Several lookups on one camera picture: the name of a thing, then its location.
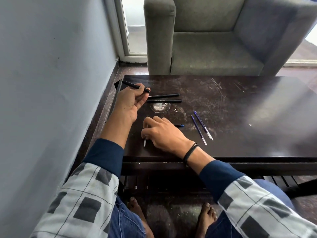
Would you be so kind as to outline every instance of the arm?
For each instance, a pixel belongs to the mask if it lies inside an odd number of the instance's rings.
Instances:
[[[173,0],[144,0],[150,75],[169,75],[176,7]]]
[[[110,228],[125,143],[137,110],[147,100],[130,87],[118,93],[113,113],[82,164],[59,190],[31,237],[103,237]]]
[[[306,37],[317,18],[308,0],[245,0],[234,33],[264,67],[275,75]]]
[[[181,159],[194,143],[166,118],[146,117],[143,127],[143,138],[151,139],[155,147]],[[193,151],[187,164],[199,175],[214,201],[243,237],[306,238],[317,235],[316,225],[300,217],[251,178],[231,165],[215,160],[201,148]]]

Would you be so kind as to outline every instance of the sleeve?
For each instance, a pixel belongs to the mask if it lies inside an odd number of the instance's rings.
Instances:
[[[59,190],[31,237],[107,237],[123,149],[98,139]]]
[[[315,224],[231,165],[212,161],[199,176],[243,237],[317,237]]]

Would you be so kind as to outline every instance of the navy blue sleeve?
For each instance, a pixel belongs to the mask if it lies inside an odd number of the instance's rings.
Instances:
[[[120,177],[124,149],[109,140],[97,139],[83,162],[100,166]]]
[[[237,171],[230,164],[219,160],[208,163],[199,174],[215,202],[218,202],[228,185],[241,176],[245,176],[245,174]]]

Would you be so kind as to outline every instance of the chair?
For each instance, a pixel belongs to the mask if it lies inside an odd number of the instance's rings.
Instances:
[[[145,0],[150,75],[276,75],[317,19],[308,0]]]

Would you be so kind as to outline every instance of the table top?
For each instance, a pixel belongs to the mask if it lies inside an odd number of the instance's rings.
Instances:
[[[180,161],[141,138],[146,116],[184,124],[184,135],[212,157],[227,162],[316,162],[317,94],[294,77],[141,76],[150,95],[180,93],[182,103],[145,103],[132,125],[124,161]],[[204,145],[191,115],[195,110],[208,128]]]

